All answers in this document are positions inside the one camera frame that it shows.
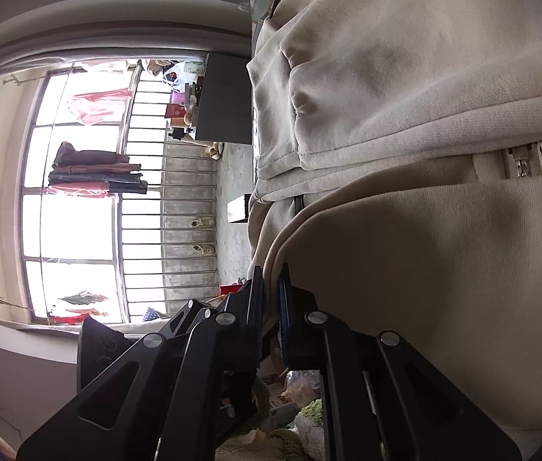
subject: screw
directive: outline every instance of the screw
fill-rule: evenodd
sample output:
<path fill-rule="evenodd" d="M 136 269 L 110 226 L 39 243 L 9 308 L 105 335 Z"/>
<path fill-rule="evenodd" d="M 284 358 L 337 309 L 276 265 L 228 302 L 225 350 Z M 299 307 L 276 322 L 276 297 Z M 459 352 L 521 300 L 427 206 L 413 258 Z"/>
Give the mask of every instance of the screw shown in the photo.
<path fill-rule="evenodd" d="M 220 312 L 216 316 L 216 322 L 221 326 L 230 326 L 235 322 L 235 316 L 230 312 Z"/>
<path fill-rule="evenodd" d="M 380 341 L 387 347 L 396 347 L 401 341 L 401 338 L 396 332 L 386 331 L 382 333 L 382 336 L 380 336 Z"/>
<path fill-rule="evenodd" d="M 151 332 L 143 337 L 143 345 L 147 348 L 154 348 L 162 344 L 164 338 L 157 332 Z"/>
<path fill-rule="evenodd" d="M 324 312 L 310 312 L 307 314 L 307 320 L 312 324 L 324 324 L 329 317 Z"/>

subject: metal window grille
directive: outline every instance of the metal window grille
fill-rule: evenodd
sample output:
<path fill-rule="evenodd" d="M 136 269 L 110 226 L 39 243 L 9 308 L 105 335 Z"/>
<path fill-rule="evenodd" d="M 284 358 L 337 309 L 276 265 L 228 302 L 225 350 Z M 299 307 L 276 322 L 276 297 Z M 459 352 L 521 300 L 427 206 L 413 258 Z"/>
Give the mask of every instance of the metal window grille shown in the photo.
<path fill-rule="evenodd" d="M 49 75 L 43 85 L 33 112 L 28 151 L 33 131 L 46 128 L 36 123 L 49 79 L 60 74 L 67 72 Z M 131 156 L 132 163 L 141 163 L 143 179 L 149 184 L 147 195 L 123 194 L 112 201 L 112 255 L 103 259 L 53 258 L 41 255 L 40 247 L 39 255 L 26 254 L 20 221 L 23 277 L 31 307 L 35 304 L 30 274 L 52 264 L 112 267 L 121 319 L 126 322 L 141 320 L 148 307 L 174 313 L 185 300 L 209 299 L 218 293 L 216 162 L 204 155 L 204 147 L 175 141 L 166 130 L 164 113 L 171 95 L 168 85 L 137 67 L 130 87 L 135 95 L 121 122 L 96 126 L 119 126 L 116 149 Z M 73 124 L 54 126 L 68 128 Z M 23 167 L 26 172 L 26 161 Z M 42 192 L 43 185 L 24 184 L 20 212 L 26 197 L 40 196 Z M 35 319 L 44 319 L 36 315 Z"/>

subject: pink clothing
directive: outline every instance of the pink clothing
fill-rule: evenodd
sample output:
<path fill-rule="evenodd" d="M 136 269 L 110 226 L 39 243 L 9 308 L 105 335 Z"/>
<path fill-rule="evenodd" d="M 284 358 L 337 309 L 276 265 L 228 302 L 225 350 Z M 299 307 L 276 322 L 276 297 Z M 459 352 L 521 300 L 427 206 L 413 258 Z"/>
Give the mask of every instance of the pink clothing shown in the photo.
<path fill-rule="evenodd" d="M 67 182 L 48 187 L 48 194 L 62 194 L 67 196 L 108 197 L 109 182 Z"/>
<path fill-rule="evenodd" d="M 81 124 L 117 121 L 124 114 L 125 102 L 132 97 L 128 88 L 74 95 L 67 101 L 68 110 Z"/>

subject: window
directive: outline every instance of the window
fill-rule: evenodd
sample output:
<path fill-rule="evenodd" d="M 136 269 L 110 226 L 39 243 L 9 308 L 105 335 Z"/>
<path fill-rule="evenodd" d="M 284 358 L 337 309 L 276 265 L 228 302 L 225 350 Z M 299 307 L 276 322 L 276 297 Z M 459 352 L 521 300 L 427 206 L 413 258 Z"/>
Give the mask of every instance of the window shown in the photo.
<path fill-rule="evenodd" d="M 127 318 L 118 296 L 117 247 L 114 242 L 116 204 L 111 199 L 71 198 L 43 194 L 55 154 L 63 141 L 78 150 L 116 151 L 126 122 L 124 112 L 92 126 L 76 121 L 68 110 L 73 95 L 127 88 L 134 71 L 126 73 L 64 71 L 50 75 L 33 114 L 23 170 L 21 253 L 23 272 L 34 315 L 47 312 L 76 316 L 77 306 L 60 300 L 88 292 L 105 297 L 97 310 L 103 322 Z"/>
<path fill-rule="evenodd" d="M 84 126 L 68 110 L 73 95 L 128 87 L 134 98 L 116 119 Z M 169 86 L 140 67 L 126 73 L 63 70 L 46 78 L 41 93 L 21 192 L 22 270 L 35 318 L 94 308 L 93 317 L 103 323 L 138 321 L 148 307 L 174 313 L 185 300 L 214 297 L 215 161 L 165 130 Z M 147 194 L 45 194 L 63 141 L 77 150 L 128 154 L 142 166 Z M 202 217 L 202 226 L 192 225 Z M 78 306 L 62 299 L 77 294 L 102 301 Z"/>

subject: metal bar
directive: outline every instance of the metal bar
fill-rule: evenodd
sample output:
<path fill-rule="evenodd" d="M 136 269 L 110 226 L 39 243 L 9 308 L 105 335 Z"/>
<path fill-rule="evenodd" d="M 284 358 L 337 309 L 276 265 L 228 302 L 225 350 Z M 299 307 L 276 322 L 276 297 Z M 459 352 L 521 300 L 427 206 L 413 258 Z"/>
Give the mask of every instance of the metal bar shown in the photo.
<path fill-rule="evenodd" d="M 136 86 L 138 85 L 141 72 L 143 72 L 143 67 L 137 65 L 135 72 L 131 78 L 131 90 L 135 91 Z M 117 151 L 124 154 L 126 152 L 126 145 L 128 140 L 128 130 L 131 123 L 132 108 L 135 105 L 134 95 L 128 100 L 126 111 L 124 112 L 124 123 L 120 128 L 119 139 L 117 142 Z M 131 311 L 128 307 L 126 301 L 126 281 L 124 279 L 124 255 L 122 253 L 122 200 L 118 199 L 117 204 L 113 205 L 115 209 L 114 219 L 116 221 L 116 226 L 114 228 L 114 237 L 115 242 L 117 243 L 117 264 L 116 264 L 116 284 L 118 299 L 120 303 L 120 308 L 123 307 L 123 310 L 126 313 L 127 322 L 131 321 Z"/>
<path fill-rule="evenodd" d="M 41 195 L 43 191 L 42 187 L 23 187 L 21 188 L 21 193 L 23 195 Z"/>
<path fill-rule="evenodd" d="M 124 231 L 214 231 L 212 227 L 123 227 Z"/>
<path fill-rule="evenodd" d="M 190 300 L 199 300 L 199 301 L 205 301 L 205 300 L 213 300 L 215 297 L 213 296 L 204 296 L 202 298 L 195 298 L 195 297 L 190 297 L 190 298 L 177 298 L 175 300 L 143 300 L 142 302 L 129 302 L 129 303 L 186 303 L 186 302 L 189 302 Z"/>
<path fill-rule="evenodd" d="M 125 275 L 189 275 L 189 274 L 215 274 L 217 269 L 213 270 L 193 270 L 192 272 L 141 272 L 137 274 L 128 274 Z"/>
<path fill-rule="evenodd" d="M 113 265 L 113 260 L 91 260 L 77 258 L 48 258 L 38 256 L 22 256 L 24 262 L 42 262 L 46 264 L 84 264 L 84 265 Z"/>
<path fill-rule="evenodd" d="M 94 126 L 116 126 L 119 128 L 119 126 L 122 124 L 122 121 L 120 119 L 116 119 L 115 121 L 99 121 L 98 123 L 94 123 Z M 81 127 L 80 123 L 56 123 L 56 124 L 36 124 L 35 128 L 45 128 L 47 126 L 72 126 L 73 128 Z"/>
<path fill-rule="evenodd" d="M 211 244 L 215 244 L 215 241 L 212 241 L 212 242 L 196 241 L 195 243 L 122 243 L 122 244 L 128 244 L 131 246 L 198 246 L 199 244 L 202 244 L 203 246 L 208 246 Z"/>
<path fill-rule="evenodd" d="M 123 200 L 128 201 L 182 201 L 184 203 L 215 203 L 215 199 L 178 199 L 178 198 L 143 198 L 137 199 L 135 197 L 122 197 Z"/>
<path fill-rule="evenodd" d="M 170 169 L 170 168 L 141 168 L 140 171 L 166 171 L 171 173 L 203 173 L 207 175 L 215 175 L 216 170 L 198 170 L 198 169 Z"/>
<path fill-rule="evenodd" d="M 215 213 L 122 213 L 126 216 L 215 216 Z"/>
<path fill-rule="evenodd" d="M 151 288 L 126 288 L 128 289 L 194 289 L 194 288 L 217 288 L 218 283 L 216 284 L 186 284 L 183 286 L 153 286 Z"/>
<path fill-rule="evenodd" d="M 163 93 L 165 95 L 171 95 L 171 92 L 168 91 L 136 91 L 135 93 Z M 143 101 L 137 101 L 135 104 L 152 104 L 153 106 L 166 106 L 167 102 L 143 102 Z M 160 116 L 160 114 L 135 114 L 135 116 Z"/>
<path fill-rule="evenodd" d="M 148 185 L 147 188 L 150 188 L 150 187 L 199 187 L 201 189 L 215 189 L 216 186 L 211 186 L 211 185 L 204 185 L 204 186 L 198 186 L 198 185 L 193 185 L 193 184 L 153 184 L 153 185 Z"/>
<path fill-rule="evenodd" d="M 154 144 L 154 142 L 129 142 L 129 144 Z M 177 156 L 172 154 L 130 154 L 127 153 L 128 156 L 134 157 L 134 158 L 171 158 L 171 159 L 195 159 L 195 160 L 209 160 L 213 161 L 213 159 L 208 158 L 207 156 Z"/>
<path fill-rule="evenodd" d="M 214 254 L 205 255 L 205 256 L 163 256 L 161 258 L 124 258 L 126 262 L 149 262 L 155 260 L 179 260 L 179 261 L 188 261 L 188 260 L 213 260 L 218 257 Z"/>

